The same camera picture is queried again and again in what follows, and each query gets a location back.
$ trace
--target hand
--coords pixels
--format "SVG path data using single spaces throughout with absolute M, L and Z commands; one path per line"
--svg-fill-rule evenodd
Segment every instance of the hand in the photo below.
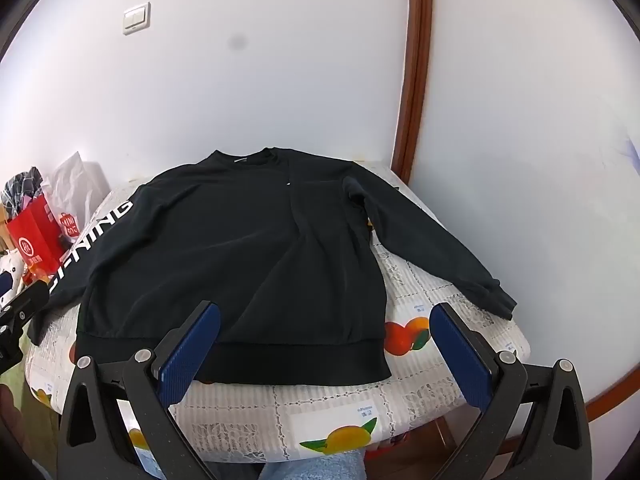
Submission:
M 14 394 L 11 393 L 11 390 L 5 384 L 0 384 L 0 416 L 2 420 L 4 420 L 7 429 L 26 452 L 27 437 L 24 432 L 22 413 L 14 406 Z

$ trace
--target wooden floor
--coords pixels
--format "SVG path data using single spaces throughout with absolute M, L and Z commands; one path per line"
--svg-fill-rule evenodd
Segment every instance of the wooden floor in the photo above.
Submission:
M 429 480 L 455 449 L 450 434 L 437 421 L 411 432 L 409 439 L 365 460 L 369 480 Z

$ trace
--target wall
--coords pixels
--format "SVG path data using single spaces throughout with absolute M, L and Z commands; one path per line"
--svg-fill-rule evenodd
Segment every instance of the wall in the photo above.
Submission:
M 151 26 L 122 34 L 129 7 Z M 79 150 L 113 185 L 219 148 L 389 160 L 408 0 L 41 0 L 0 63 L 0 180 Z
M 638 39 L 611 0 L 435 0 L 429 70 L 411 188 L 596 396 L 640 360 Z M 596 480 L 638 423 L 593 426 Z

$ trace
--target red shopping bag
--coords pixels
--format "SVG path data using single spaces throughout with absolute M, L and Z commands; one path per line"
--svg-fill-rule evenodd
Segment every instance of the red shopping bag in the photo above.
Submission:
M 65 253 L 60 245 L 62 232 L 44 195 L 32 200 L 6 227 L 29 268 L 41 269 L 49 275 L 58 270 Z

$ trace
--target neckline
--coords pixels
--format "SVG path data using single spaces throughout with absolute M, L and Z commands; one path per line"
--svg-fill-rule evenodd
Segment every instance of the neckline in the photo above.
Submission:
M 213 152 L 215 159 L 232 170 L 248 170 L 251 168 L 263 168 L 275 166 L 278 163 L 276 148 L 263 148 L 259 152 L 250 155 L 229 155 L 220 150 Z

